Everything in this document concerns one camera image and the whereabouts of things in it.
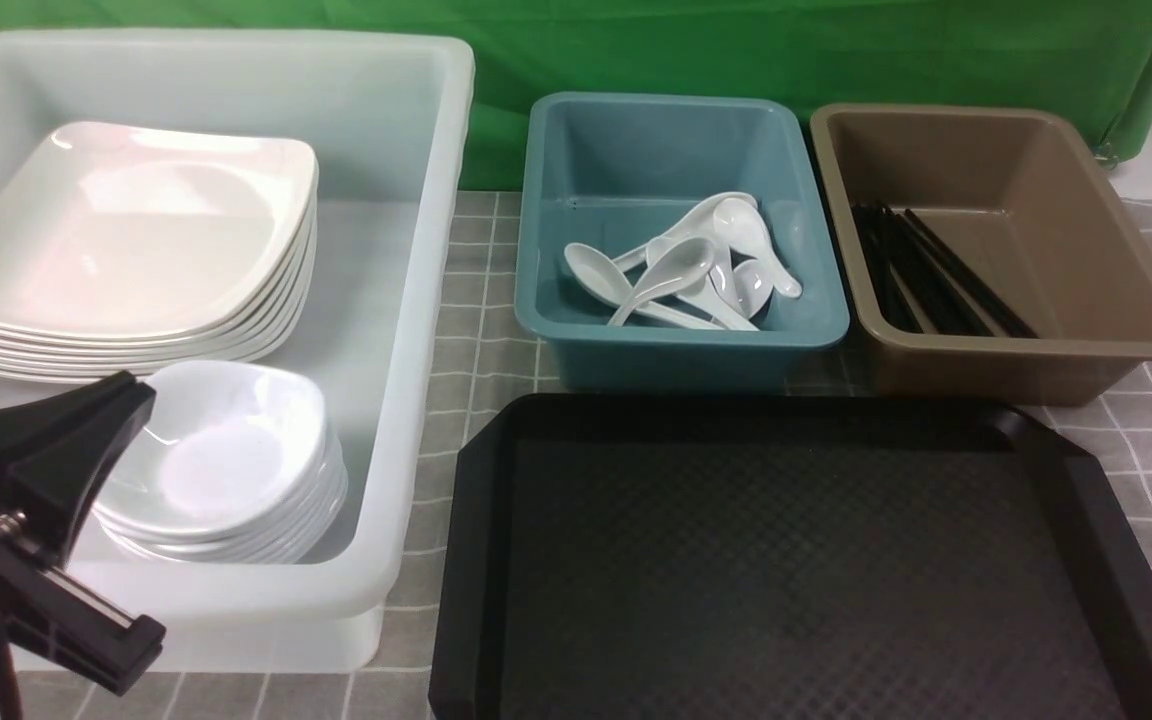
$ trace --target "black tray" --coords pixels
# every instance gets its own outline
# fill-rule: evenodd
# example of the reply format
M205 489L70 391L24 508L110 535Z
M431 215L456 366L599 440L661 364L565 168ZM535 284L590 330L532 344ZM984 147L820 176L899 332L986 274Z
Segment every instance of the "black tray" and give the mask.
M1152 573L1005 406L530 396L461 452L439 720L1152 720Z

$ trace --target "green backdrop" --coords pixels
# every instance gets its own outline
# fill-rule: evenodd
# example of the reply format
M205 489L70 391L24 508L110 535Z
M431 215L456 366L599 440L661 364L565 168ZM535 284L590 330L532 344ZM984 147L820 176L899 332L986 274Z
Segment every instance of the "green backdrop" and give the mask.
M462 184L516 188L559 90L1051 109L1121 159L1152 119L1152 0L0 0L21 26L448 35L477 73Z

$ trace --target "textured tray surface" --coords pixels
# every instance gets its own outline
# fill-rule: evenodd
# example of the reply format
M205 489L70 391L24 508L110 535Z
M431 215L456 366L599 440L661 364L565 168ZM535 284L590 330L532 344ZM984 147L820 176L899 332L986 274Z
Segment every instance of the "textured tray surface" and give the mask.
M515 460L506 720L1123 717L1009 452Z

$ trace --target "stack of bowls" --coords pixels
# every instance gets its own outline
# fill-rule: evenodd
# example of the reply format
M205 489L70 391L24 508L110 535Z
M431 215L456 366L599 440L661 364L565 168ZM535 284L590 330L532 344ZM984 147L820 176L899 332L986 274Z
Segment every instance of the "stack of bowls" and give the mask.
M61 127L0 192L0 376L274 351L305 305L316 192L300 141Z
M146 382L154 415L92 507L109 538L150 560L301 560L349 482L319 388L283 370L212 359Z

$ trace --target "translucent storage bin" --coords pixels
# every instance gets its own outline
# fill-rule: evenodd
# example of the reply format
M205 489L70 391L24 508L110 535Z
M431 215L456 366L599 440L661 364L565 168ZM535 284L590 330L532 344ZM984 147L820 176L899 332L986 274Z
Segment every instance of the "translucent storage bin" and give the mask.
M376 652L411 510L472 78L470 47L449 38L0 35L0 188L74 120L293 137L319 158L314 281L296 331L262 364L323 388L351 487L301 564L136 560L88 523L70 573L166 624L156 670L342 673ZM0 406L60 389L0 379Z
M563 247L614 256L666 232L718 192L749 192L799 300L772 296L763 332L634 320L577 285ZM788 109L764 100L553 94L531 109L518 237L518 323L554 348L581 389L776 392L805 353L835 344L849 314L808 158Z

